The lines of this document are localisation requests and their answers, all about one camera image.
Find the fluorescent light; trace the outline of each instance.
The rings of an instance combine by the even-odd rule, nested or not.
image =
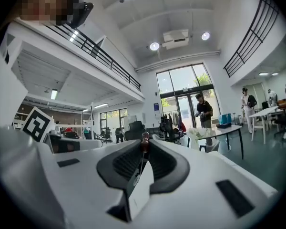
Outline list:
[[[210,38],[210,33],[204,32],[201,36],[202,40],[206,41]]]
[[[103,107],[103,106],[106,106],[108,104],[101,104],[101,105],[98,105],[98,106],[95,106],[94,108],[100,108],[100,107]]]
[[[157,42],[153,42],[153,43],[149,46],[149,48],[150,48],[152,51],[157,51],[157,50],[159,49],[159,47],[160,47],[160,45],[159,45],[159,43],[157,43]]]
[[[55,99],[57,95],[57,89],[52,89],[51,99]]]

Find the black metal railing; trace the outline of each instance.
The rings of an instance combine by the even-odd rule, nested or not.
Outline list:
[[[249,30],[236,52],[224,67],[229,77],[238,71],[264,42],[271,31],[278,14],[278,7],[272,0],[259,1]]]
[[[89,37],[87,37],[84,33],[82,33],[78,29],[72,29],[69,25],[65,24],[62,26],[47,26],[52,31],[56,32],[60,36],[64,37],[67,40],[72,40],[72,42],[79,48],[81,48],[84,52],[91,55],[93,58],[98,60],[107,68],[111,69],[117,75],[122,77],[125,81],[127,81],[130,85],[134,86],[136,89],[141,91],[141,85],[138,81],[136,81],[122,66],[120,66],[117,61],[115,61],[111,56],[109,56],[101,47],[100,44],[97,45],[94,41],[92,41]]]

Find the gray floor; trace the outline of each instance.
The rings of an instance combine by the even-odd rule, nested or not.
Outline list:
[[[244,159],[241,158],[241,148],[238,132],[232,133],[229,137],[231,151],[227,149],[225,136],[218,137],[220,147],[218,152],[257,176],[264,182],[282,191],[286,187],[286,140],[281,141],[281,135],[274,139],[273,134],[276,127],[272,127],[266,133],[266,144],[263,144],[263,133],[261,129],[255,132],[253,142],[247,126],[242,128],[244,145]]]

